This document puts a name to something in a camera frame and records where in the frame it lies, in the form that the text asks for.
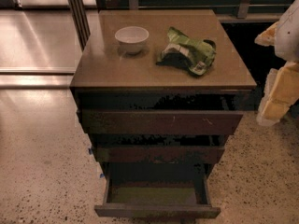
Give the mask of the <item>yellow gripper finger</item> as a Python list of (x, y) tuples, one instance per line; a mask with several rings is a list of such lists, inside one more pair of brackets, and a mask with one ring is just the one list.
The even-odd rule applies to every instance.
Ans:
[(274, 46), (278, 22), (273, 23), (266, 30), (256, 36), (254, 42), (260, 46)]

